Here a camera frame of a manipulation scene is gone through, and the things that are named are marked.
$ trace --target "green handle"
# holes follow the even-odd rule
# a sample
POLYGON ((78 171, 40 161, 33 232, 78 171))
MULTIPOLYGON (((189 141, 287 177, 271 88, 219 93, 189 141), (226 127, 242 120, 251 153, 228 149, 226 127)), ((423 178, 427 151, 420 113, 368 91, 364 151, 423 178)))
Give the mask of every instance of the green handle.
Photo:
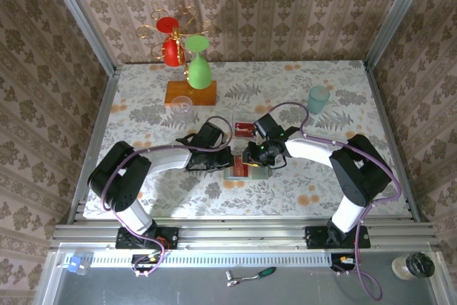
POLYGON ((258 276, 259 279, 262 279, 263 277, 274 273, 275 270, 276 270, 276 267, 269 267, 267 269, 264 269, 263 271, 258 272, 257 276, 258 276))

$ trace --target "small blue object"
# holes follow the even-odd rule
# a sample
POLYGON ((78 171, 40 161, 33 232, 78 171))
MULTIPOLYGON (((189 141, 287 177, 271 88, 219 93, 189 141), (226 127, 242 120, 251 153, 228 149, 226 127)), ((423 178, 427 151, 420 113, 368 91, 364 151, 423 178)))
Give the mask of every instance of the small blue object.
POLYGON ((81 265, 81 258, 77 256, 72 256, 70 260, 69 267, 66 269, 71 273, 76 273, 78 271, 79 266, 81 265))
POLYGON ((308 110, 312 114, 318 114, 327 104, 328 98, 330 98, 330 91, 326 87, 314 86, 309 91, 308 110))

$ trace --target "floral tablecloth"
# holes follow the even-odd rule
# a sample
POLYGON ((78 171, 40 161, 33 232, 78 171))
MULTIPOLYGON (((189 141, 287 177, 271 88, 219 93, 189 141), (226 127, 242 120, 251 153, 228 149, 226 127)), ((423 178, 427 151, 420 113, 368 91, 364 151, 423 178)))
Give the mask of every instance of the floral tablecloth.
MULTIPOLYGON (((324 85, 331 98, 324 110, 311 115, 306 131, 345 141, 365 134, 393 167, 368 79, 360 61, 236 62, 210 64, 217 80, 215 106, 195 106, 194 113, 177 119, 164 106, 166 85, 183 80, 180 68, 160 64, 124 66, 101 146, 99 161, 114 143, 127 141, 136 147, 168 144, 200 129, 212 115, 255 113, 258 117, 282 101, 307 102, 312 86, 324 85)), ((273 113, 284 128, 298 126, 303 110, 281 107, 273 113)), ((216 123, 221 128, 224 123, 216 123)), ((243 139, 233 141, 240 154, 243 139)), ((289 159, 284 169, 267 180, 224 181, 223 172, 168 170, 149 175, 139 200, 152 216, 331 216, 343 193, 333 170, 305 159, 289 159)), ((394 194, 392 185, 383 195, 394 194)), ((377 206, 371 214, 409 216, 402 197, 377 206)), ((90 191, 84 209, 89 219, 112 218, 90 191)))

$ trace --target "white cable organizer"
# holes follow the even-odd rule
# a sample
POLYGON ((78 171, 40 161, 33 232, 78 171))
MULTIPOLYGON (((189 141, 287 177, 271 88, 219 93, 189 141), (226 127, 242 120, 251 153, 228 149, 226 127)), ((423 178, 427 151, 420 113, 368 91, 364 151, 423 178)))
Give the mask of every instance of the white cable organizer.
MULTIPOLYGON (((65 256, 63 267, 67 268, 71 257, 88 261, 91 268, 130 268, 132 256, 150 254, 150 250, 96 251, 94 253, 70 254, 65 256)), ((169 251, 161 268, 214 268, 214 267, 330 267, 331 253, 190 253, 169 251)))

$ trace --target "patterned wallpaper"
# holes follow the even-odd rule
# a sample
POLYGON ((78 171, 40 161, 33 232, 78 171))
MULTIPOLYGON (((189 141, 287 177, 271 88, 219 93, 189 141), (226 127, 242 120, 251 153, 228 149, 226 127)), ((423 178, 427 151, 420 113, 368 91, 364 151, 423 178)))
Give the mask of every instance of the patterned wallpaper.
POLYGON ((457 0, 414 0, 377 72, 416 201, 457 285, 457 0))
POLYGON ((117 64, 150 62, 159 32, 140 39, 149 14, 177 14, 195 6, 199 20, 216 28, 208 36, 211 61, 363 59, 394 0, 81 0, 117 64))
POLYGON ((0 0, 0 303, 30 304, 106 75, 62 0, 0 0))

